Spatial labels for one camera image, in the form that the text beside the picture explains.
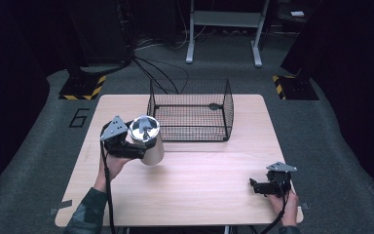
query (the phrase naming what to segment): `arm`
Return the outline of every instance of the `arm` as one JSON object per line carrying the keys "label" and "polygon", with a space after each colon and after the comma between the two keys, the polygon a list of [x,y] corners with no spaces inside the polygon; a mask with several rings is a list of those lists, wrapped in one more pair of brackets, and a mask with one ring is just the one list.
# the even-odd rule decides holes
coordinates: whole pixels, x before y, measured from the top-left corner
{"label": "arm", "polygon": [[[276,215],[279,214],[279,212],[282,209],[283,206],[283,199],[278,198],[275,195],[267,195],[269,198],[273,211]],[[284,215],[281,219],[282,227],[279,228],[280,234],[300,234],[300,230],[297,227],[296,217],[297,217],[297,205],[298,205],[299,198],[298,196],[290,190],[288,193],[288,200],[286,207],[284,209]]]}
{"label": "arm", "polygon": [[[110,179],[114,179],[123,169],[124,165],[131,159],[107,157],[107,166],[110,172]],[[78,206],[77,211],[72,215],[64,233],[93,234],[100,233],[104,217],[105,205],[107,203],[106,179],[104,163],[102,158],[99,161],[98,175],[95,184],[87,193]]]}

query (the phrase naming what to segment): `sleeve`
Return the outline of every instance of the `sleeve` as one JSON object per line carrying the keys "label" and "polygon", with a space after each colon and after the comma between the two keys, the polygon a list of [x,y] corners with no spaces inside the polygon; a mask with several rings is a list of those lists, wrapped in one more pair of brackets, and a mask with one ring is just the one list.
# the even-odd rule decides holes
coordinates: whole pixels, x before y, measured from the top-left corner
{"label": "sleeve", "polygon": [[100,233],[106,203],[107,195],[91,188],[72,215],[63,233]]}
{"label": "sleeve", "polygon": [[279,234],[301,234],[297,226],[282,226],[279,228]]}

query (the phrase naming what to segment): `white desk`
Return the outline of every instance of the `white desk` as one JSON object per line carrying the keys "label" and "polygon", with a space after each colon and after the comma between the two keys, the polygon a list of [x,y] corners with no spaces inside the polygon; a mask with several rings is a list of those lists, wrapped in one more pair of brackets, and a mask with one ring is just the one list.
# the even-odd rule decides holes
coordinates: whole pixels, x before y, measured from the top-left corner
{"label": "white desk", "polygon": [[256,67],[262,66],[262,59],[258,44],[262,33],[264,20],[270,0],[264,0],[261,13],[234,13],[234,12],[209,12],[195,11],[194,0],[191,0],[190,6],[190,41],[187,50],[187,63],[193,62],[194,55],[194,26],[195,25],[214,25],[214,26],[238,26],[238,27],[256,27],[257,32],[253,41],[250,42],[253,52],[254,64]]}
{"label": "white desk", "polygon": [[[99,133],[115,115],[125,121],[146,113],[148,95],[100,98],[56,225],[65,226],[98,172]],[[164,160],[145,166],[133,160],[112,181],[114,222],[120,226],[245,225],[275,219],[267,198],[248,179],[266,182],[266,166],[283,161],[265,102],[258,95],[233,95],[235,120],[226,142],[165,142]],[[108,225],[108,211],[104,225]],[[299,211],[298,221],[303,219]]]}

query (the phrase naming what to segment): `wire basket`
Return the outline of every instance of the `wire basket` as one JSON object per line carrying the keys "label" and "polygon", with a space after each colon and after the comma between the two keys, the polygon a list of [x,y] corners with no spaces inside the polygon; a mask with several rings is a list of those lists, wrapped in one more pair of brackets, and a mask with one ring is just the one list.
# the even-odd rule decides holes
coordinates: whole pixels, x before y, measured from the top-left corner
{"label": "wire basket", "polygon": [[166,141],[227,141],[233,128],[228,79],[151,80],[147,115]]}

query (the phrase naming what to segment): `silver cylinder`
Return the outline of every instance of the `silver cylinder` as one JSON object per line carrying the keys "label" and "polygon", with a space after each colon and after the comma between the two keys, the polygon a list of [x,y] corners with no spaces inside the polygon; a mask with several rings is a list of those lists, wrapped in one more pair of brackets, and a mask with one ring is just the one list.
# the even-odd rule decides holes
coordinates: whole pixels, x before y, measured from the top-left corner
{"label": "silver cylinder", "polygon": [[132,121],[129,128],[130,136],[134,144],[146,144],[156,139],[156,145],[144,154],[141,162],[148,166],[159,164],[164,158],[163,140],[160,134],[160,123],[151,116],[140,116]]}

